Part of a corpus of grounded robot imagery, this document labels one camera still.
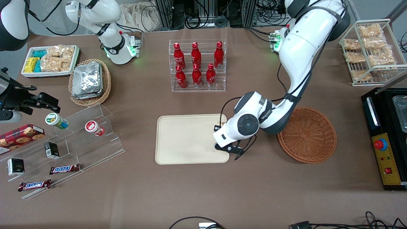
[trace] red button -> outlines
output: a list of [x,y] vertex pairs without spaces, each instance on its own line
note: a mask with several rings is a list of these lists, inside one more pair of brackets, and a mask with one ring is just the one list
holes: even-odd
[[374,141],[373,145],[378,150],[381,150],[384,147],[384,143],[381,140]]

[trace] white tray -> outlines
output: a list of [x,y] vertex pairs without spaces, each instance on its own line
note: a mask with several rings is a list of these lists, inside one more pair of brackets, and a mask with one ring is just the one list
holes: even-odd
[[229,154],[214,148],[213,127],[220,114],[161,116],[155,161],[159,165],[225,163]]
[[27,64],[28,58],[33,57],[33,52],[37,50],[46,50],[47,48],[51,46],[43,46],[43,47],[32,47],[28,50],[26,59],[24,61],[23,68],[21,69],[21,74],[27,78],[47,78],[47,77],[58,77],[58,76],[69,76],[71,72],[74,70],[76,61],[78,59],[79,55],[79,47],[76,45],[65,45],[67,47],[74,47],[74,55],[71,60],[71,65],[69,67],[68,71],[63,71],[63,72],[41,72],[41,73],[25,73],[24,72],[24,67]]

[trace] aluminum foil package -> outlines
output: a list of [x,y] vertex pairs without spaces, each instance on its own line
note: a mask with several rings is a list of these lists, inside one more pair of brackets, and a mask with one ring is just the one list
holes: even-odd
[[77,66],[72,79],[72,96],[89,99],[103,95],[102,66],[97,62]]

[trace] emergency stop button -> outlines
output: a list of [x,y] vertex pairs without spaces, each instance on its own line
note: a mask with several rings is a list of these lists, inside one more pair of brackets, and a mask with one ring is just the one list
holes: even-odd
[[387,141],[384,139],[374,141],[373,145],[376,149],[381,151],[385,151],[387,149]]

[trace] small black box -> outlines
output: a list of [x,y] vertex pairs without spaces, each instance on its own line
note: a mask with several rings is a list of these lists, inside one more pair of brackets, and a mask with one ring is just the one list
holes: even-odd
[[58,146],[52,142],[46,142],[44,144],[45,152],[48,158],[50,159],[58,159],[59,158],[59,151]]
[[7,167],[9,169],[9,176],[24,174],[23,159],[10,158],[9,160],[7,160]]

